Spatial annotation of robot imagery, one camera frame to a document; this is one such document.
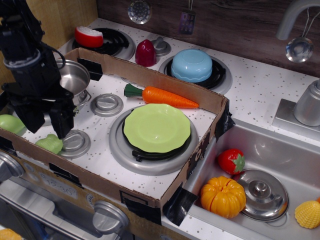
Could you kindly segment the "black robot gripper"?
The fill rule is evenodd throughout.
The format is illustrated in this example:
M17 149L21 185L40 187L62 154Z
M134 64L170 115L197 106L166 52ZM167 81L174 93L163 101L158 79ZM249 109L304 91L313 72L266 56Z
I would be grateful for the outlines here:
M57 137L65 138L74 127L74 95L61 87L60 68L52 51L40 48L31 55L23 55L22 50L14 54L8 54L5 49L1 51L3 63L15 79L1 87L1 109L10 104L32 133L45 123L44 114L49 114Z

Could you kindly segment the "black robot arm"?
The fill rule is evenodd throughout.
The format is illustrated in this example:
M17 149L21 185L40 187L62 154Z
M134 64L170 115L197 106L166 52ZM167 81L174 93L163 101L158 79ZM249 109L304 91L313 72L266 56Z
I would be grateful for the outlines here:
M11 104L28 130L36 133L48 114L59 139L74 127L74 95L60 85L53 52L43 43L41 22L25 0L0 2L0 51L14 82L1 87L0 107Z

